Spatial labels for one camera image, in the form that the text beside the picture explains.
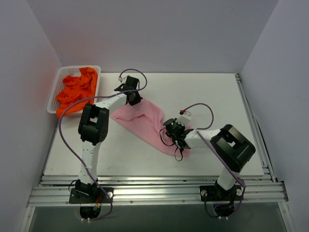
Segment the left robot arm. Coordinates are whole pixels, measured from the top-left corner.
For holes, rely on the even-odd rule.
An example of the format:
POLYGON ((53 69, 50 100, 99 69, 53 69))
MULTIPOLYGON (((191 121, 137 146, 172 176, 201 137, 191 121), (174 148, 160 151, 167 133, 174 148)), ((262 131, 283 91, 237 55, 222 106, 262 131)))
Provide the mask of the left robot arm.
POLYGON ((137 91, 139 83, 139 79, 127 76, 125 82, 114 90, 114 96, 84 106, 78 127, 83 162, 75 182, 75 190, 87 203, 93 202, 98 195, 98 186, 95 184, 98 179, 98 153, 108 134, 110 114, 126 104, 133 106, 141 102, 142 97, 137 91))

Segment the pink t-shirt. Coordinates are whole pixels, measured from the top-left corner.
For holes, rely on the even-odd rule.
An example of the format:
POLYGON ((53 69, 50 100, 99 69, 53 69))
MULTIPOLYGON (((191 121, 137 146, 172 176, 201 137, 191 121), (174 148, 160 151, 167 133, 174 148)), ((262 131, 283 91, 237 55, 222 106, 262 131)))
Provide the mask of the pink t-shirt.
POLYGON ((166 155, 176 155, 177 158, 190 156, 190 150, 186 149, 181 154, 175 150, 175 145, 169 146, 172 140, 161 131, 165 122, 164 112, 147 99, 133 106, 126 104, 118 108, 111 114, 111 119, 166 155))

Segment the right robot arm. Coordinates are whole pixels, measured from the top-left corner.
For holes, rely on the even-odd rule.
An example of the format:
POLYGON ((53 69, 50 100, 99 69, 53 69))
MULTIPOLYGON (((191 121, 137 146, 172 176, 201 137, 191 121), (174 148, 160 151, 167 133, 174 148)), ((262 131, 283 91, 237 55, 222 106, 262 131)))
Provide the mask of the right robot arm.
POLYGON ((214 188, 217 198, 224 200, 230 196, 236 183, 242 190, 246 189, 239 174, 256 152, 256 148, 234 126, 227 124, 216 130, 186 129, 171 118, 164 122, 163 128, 180 152, 185 149, 209 148, 223 164, 224 169, 214 188))

